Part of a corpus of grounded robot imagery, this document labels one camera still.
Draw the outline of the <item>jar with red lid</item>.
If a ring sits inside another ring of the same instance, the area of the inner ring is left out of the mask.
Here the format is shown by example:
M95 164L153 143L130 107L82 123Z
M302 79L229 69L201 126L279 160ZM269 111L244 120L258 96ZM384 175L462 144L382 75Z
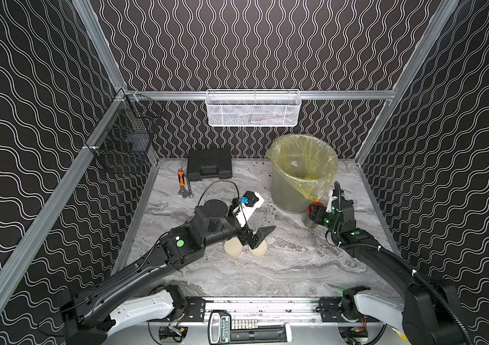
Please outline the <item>jar with red lid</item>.
M306 210L306 214L303 218L304 226L308 229L314 229L317 227L316 217L317 217L317 208L323 206L319 202L313 202L310 204Z

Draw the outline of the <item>cream lid of back jar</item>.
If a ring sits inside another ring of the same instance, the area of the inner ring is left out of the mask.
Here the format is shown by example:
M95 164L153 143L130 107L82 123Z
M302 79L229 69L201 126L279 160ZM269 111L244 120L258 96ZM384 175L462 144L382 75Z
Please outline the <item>cream lid of back jar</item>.
M227 240L224 243L224 251L231 258L237 258L243 252L244 246L238 239Z

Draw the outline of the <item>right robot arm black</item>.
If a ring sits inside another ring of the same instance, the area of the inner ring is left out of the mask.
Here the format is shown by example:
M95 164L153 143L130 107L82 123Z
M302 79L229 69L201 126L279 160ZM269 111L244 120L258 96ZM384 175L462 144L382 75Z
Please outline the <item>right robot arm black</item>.
M327 206L312 203L307 216L326 227L326 240L365 263L399 295L392 301L368 289L350 288L351 297L342 301L344 317L372 316L402 333L411 344L472 344L461 318L457 287L419 272L357 227L352 201L340 198Z

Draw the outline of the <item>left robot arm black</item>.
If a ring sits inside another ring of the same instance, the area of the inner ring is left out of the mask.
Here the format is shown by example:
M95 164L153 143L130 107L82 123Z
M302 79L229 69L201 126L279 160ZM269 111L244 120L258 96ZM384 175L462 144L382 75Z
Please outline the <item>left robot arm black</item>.
M256 249L274 231L273 226L251 230L247 219L261 206L234 199L231 206L212 199L194 209L190 221L167 231L134 263L90 288L58 296L67 344L102 344L119 331L150 320L177 321L187 301L176 285L139 297L161 278L204 257L206 248L236 238Z

